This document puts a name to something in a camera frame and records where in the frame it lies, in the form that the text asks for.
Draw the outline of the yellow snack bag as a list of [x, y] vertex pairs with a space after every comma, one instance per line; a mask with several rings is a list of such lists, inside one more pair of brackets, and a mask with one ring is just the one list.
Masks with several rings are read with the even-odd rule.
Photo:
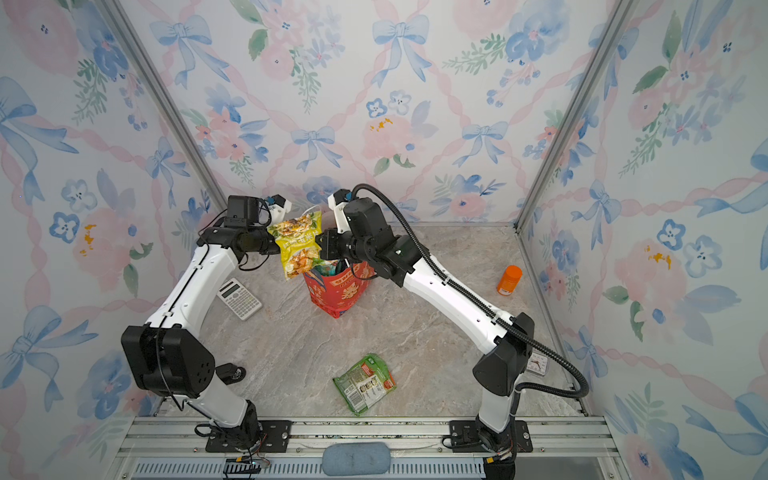
[[280, 249], [280, 262], [286, 280], [293, 279], [323, 264], [315, 237], [322, 233], [322, 214], [308, 212], [268, 228]]

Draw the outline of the red paper gift bag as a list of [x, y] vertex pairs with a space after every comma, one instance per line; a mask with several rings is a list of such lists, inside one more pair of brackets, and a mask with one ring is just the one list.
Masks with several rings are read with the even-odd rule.
[[357, 303], [373, 275], [374, 270], [363, 262], [334, 276], [322, 276], [313, 269], [303, 277], [312, 303], [338, 319]]

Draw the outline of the green snack bag barcode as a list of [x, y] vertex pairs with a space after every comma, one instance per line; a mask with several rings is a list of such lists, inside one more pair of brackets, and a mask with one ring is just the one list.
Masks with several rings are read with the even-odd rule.
[[386, 362], [368, 354], [333, 383], [355, 416], [361, 416], [397, 388]]

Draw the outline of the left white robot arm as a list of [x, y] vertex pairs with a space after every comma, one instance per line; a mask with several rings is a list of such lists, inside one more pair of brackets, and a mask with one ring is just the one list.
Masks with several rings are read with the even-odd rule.
[[129, 326], [121, 345], [137, 386], [170, 397], [224, 429], [240, 428], [252, 403], [235, 394], [216, 373], [213, 354], [199, 340], [205, 316], [220, 288], [249, 253], [280, 252], [265, 227], [213, 226], [181, 279], [141, 326]]

